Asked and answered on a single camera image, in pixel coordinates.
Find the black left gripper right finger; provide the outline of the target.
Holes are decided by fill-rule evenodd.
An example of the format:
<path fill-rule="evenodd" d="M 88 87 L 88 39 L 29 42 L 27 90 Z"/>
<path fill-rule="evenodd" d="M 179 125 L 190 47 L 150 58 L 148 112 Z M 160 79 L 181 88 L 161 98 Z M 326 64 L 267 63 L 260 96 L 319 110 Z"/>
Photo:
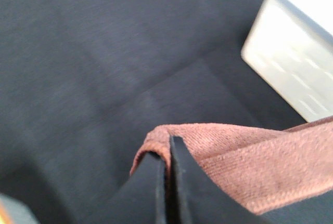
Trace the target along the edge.
<path fill-rule="evenodd" d="M 268 223 L 222 191 L 198 165 L 181 137 L 171 137 L 175 223 Z"/>

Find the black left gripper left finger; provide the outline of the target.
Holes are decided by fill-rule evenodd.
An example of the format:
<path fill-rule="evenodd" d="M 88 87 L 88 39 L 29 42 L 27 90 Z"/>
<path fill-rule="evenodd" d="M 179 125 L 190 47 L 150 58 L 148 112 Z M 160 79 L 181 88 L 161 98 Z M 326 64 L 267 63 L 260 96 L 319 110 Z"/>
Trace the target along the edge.
<path fill-rule="evenodd" d="M 166 223 L 165 163 L 149 152 L 92 223 Z"/>

